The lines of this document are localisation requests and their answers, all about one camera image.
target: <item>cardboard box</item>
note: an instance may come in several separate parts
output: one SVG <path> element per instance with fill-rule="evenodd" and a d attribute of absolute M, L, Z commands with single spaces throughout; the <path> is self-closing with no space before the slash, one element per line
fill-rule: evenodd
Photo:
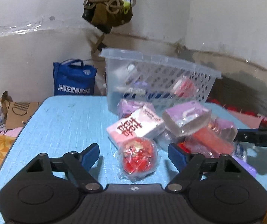
<path fill-rule="evenodd" d="M 6 128 L 11 130 L 24 127 L 39 108 L 39 102 L 10 102 L 7 112 Z"/>

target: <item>translucent storage basket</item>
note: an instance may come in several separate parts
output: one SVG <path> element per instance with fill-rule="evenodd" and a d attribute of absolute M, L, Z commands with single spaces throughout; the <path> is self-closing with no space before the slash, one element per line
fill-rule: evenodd
<path fill-rule="evenodd" d="M 106 48 L 100 56 L 106 60 L 108 108 L 114 114 L 120 99 L 151 102 L 158 112 L 190 100 L 203 103 L 215 78 L 221 78 L 220 71 L 162 55 Z M 189 79 L 196 87 L 192 96 L 179 97 L 172 92 L 180 78 Z"/>

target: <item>red wrapped candy ball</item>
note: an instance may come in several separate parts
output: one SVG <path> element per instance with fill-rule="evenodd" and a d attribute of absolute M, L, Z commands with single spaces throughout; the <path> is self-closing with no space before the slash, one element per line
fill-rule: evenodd
<path fill-rule="evenodd" d="M 124 173 L 130 180 L 143 179 L 157 168 L 157 147 L 146 138 L 136 137 L 124 142 L 119 154 Z"/>

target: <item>blue item in basket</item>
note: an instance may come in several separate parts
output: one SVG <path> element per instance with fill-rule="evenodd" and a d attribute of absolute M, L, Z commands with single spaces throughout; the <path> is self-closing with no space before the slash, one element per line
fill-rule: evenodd
<path fill-rule="evenodd" d="M 73 65 L 76 62 L 81 62 L 81 65 Z M 55 62 L 54 95 L 93 95 L 96 72 L 97 68 L 84 65 L 80 59 Z"/>

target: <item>pink and white box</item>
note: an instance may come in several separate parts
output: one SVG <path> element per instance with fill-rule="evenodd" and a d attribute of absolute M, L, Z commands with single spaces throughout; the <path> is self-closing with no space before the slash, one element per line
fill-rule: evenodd
<path fill-rule="evenodd" d="M 118 120 L 107 128 L 110 140 L 118 148 L 124 141 L 135 137 L 153 139 L 165 129 L 164 120 L 143 106 L 129 117 Z"/>

